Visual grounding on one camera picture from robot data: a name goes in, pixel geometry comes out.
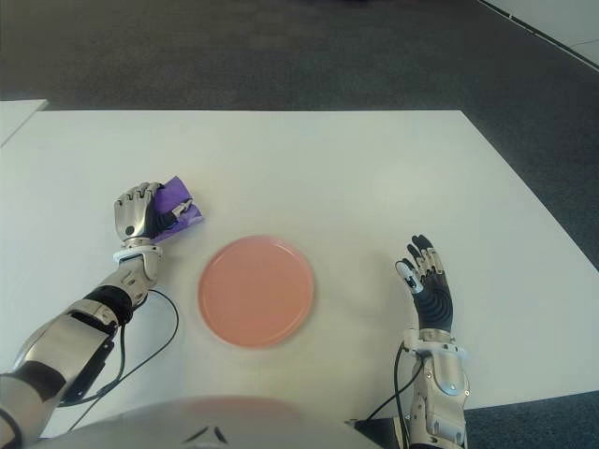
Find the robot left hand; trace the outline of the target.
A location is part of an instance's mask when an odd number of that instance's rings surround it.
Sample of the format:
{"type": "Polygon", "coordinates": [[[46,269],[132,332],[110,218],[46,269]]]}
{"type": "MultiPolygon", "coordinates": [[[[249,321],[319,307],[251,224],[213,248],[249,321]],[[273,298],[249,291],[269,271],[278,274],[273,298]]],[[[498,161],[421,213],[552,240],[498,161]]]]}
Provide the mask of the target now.
{"type": "Polygon", "coordinates": [[[155,240],[175,226],[190,209],[193,199],[185,198],[167,211],[159,211],[156,195],[164,188],[159,182],[143,182],[115,201],[115,230],[122,243],[135,239],[155,240]]]}

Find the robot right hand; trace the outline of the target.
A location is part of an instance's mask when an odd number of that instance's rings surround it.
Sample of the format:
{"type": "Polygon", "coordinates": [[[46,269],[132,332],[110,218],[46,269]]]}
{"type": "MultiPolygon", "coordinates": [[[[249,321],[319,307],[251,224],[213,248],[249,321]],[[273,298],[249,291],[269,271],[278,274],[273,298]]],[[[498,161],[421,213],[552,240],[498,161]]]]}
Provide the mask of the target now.
{"type": "Polygon", "coordinates": [[[414,262],[403,258],[395,269],[412,294],[419,328],[450,333],[453,300],[440,255],[424,235],[412,236],[407,251],[414,262]]]}

